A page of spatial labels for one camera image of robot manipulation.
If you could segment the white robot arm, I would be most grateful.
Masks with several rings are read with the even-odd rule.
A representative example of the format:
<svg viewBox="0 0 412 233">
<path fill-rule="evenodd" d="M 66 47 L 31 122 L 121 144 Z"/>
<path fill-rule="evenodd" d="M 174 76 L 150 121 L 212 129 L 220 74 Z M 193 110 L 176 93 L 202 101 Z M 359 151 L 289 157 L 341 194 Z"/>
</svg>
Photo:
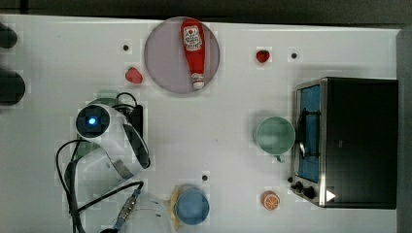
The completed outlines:
<svg viewBox="0 0 412 233">
<path fill-rule="evenodd" d="M 89 104 L 75 120 L 76 145 L 95 147 L 68 163 L 64 185 L 75 233 L 176 233 L 167 206 L 149 193 L 140 173 L 148 147 L 123 113 Z"/>
</svg>

